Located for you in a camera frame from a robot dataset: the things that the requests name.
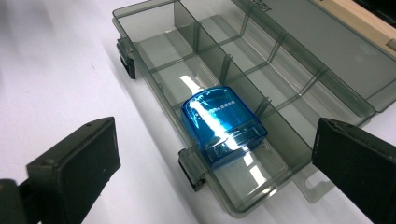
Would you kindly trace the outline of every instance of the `white table surface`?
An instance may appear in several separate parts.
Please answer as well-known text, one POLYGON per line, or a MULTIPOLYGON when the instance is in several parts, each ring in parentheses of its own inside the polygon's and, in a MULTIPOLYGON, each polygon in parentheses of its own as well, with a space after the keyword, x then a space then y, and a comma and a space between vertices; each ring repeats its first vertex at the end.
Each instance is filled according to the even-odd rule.
MULTIPOLYGON (((337 188, 309 203, 291 182, 244 218, 225 213, 208 187, 193 192, 170 123, 120 63, 112 11, 136 2, 0 2, 0 178, 20 184, 31 160, 113 116, 121 168, 84 223, 370 223, 337 188)), ((395 115, 392 105, 364 130, 396 145, 395 115)))

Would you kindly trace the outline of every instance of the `translucent gray plastic box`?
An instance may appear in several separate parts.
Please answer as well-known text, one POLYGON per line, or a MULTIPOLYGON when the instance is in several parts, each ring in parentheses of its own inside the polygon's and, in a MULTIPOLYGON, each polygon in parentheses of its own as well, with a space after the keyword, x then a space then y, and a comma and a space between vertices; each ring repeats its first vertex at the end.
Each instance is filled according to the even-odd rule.
MULTIPOLYGON (((311 162, 319 118, 360 125, 376 113, 361 92, 251 1, 151 0, 113 14, 121 58, 125 65, 134 60, 184 143, 179 162, 190 182, 196 189, 206 182, 235 217, 245 216, 311 162), (196 92, 218 85, 230 86, 269 135, 245 157, 211 170, 193 147, 179 110, 196 92)), ((396 72, 390 78, 385 87, 374 82, 379 84, 370 88, 370 97, 389 92, 396 72)), ((396 96, 391 97, 377 110, 390 105, 396 96)), ((304 189, 304 180, 297 182, 304 189)), ((304 195, 314 201, 331 187, 305 188, 304 195)))

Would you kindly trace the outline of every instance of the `white background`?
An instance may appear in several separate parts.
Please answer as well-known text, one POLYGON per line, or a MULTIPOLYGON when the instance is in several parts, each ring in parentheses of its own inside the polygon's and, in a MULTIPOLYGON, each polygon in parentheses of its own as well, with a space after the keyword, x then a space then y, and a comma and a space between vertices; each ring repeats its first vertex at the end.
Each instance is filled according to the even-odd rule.
MULTIPOLYGON (((120 63, 112 11, 136 2, 0 1, 0 178, 20 184, 31 160, 113 116, 121 168, 84 223, 370 223, 339 189, 308 203, 290 183, 244 218, 226 214, 208 187, 193 192, 169 122, 120 63)), ((396 145, 395 115, 393 105, 364 130, 396 145)))

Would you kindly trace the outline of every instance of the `blue plastic container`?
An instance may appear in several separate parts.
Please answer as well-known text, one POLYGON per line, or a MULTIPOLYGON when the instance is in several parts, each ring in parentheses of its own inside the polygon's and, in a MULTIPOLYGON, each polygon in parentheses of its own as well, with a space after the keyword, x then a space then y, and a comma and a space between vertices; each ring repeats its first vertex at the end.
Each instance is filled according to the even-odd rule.
POLYGON ((200 91, 181 107, 182 120, 212 168, 254 149, 268 134, 229 87, 200 91))

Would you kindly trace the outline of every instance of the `plastic storage box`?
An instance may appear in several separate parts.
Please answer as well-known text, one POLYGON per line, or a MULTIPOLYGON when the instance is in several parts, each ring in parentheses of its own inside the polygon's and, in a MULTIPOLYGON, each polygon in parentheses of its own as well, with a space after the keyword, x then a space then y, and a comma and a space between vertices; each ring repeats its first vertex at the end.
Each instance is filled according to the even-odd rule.
MULTIPOLYGON (((207 183, 235 217, 245 216, 311 162, 319 118, 359 125, 376 112, 367 97, 269 17, 268 9, 248 0, 152 0, 113 13, 121 60, 132 78, 135 67, 140 71, 184 143, 179 163, 186 176, 195 190, 207 183), (223 85, 269 134, 244 157, 212 169, 189 138, 180 107, 196 92, 223 85)), ((396 73, 390 77, 394 83, 396 73)), ((389 92, 381 85, 370 89, 371 96, 389 92)), ((331 186, 304 194, 314 201, 331 186)))

